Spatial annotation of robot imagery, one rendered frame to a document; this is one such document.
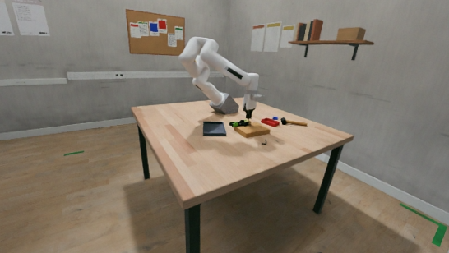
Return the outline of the red open tray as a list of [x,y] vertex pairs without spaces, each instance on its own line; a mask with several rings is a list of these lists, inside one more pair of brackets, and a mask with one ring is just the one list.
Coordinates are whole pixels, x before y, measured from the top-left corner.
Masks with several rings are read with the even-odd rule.
[[262,119],[262,120],[261,120],[261,123],[267,124],[267,125],[269,125],[269,126],[271,126],[271,127],[276,127],[276,126],[279,126],[279,125],[280,125],[280,122],[275,121],[275,120],[272,120],[272,119],[270,119],[270,118],[264,118],[264,119]]

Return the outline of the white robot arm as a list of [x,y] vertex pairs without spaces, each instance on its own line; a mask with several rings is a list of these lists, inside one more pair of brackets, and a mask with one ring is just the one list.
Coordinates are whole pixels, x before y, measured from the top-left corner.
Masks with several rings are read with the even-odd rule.
[[[206,83],[210,75],[209,65],[238,84],[246,86],[246,94],[250,94],[253,101],[263,100],[265,96],[257,94],[259,75],[245,73],[216,53],[218,48],[219,45],[213,39],[193,37],[189,40],[178,59],[193,78],[192,83],[211,99],[215,106],[224,102],[225,95],[220,93],[211,83]],[[200,50],[200,56],[197,56]]]

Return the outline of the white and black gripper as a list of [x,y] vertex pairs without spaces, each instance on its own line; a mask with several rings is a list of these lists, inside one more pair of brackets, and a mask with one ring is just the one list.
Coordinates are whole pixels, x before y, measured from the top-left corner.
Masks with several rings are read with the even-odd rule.
[[[250,94],[245,94],[243,97],[243,111],[246,112],[246,118],[252,118],[252,112],[256,109],[257,101],[252,100],[252,96]],[[250,113],[250,114],[249,114]]]

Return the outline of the light wooden board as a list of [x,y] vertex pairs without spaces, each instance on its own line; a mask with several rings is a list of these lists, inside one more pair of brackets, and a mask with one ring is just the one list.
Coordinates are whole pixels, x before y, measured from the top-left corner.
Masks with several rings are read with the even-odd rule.
[[248,126],[235,126],[234,130],[241,136],[248,138],[270,134],[271,129],[261,125],[258,122],[253,122]]

